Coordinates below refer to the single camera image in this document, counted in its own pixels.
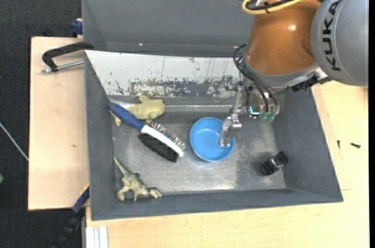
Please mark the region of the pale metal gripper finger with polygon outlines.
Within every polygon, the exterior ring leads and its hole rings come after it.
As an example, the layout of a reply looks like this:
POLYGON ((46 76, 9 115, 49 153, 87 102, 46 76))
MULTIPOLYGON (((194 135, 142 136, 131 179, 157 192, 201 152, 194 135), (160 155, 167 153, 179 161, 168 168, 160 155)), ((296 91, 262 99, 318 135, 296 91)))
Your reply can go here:
POLYGON ((242 123, 240 119, 236 116, 229 116, 227 117, 227 131, 226 131, 226 140, 227 144, 226 146, 230 146, 230 140, 236 135, 236 132, 238 132, 242 128, 242 123))
POLYGON ((232 120, 231 117, 227 117, 222 125, 221 125, 221 130, 220 130, 220 141, 219 144, 221 147, 229 147, 230 146, 230 133, 232 130, 232 120))

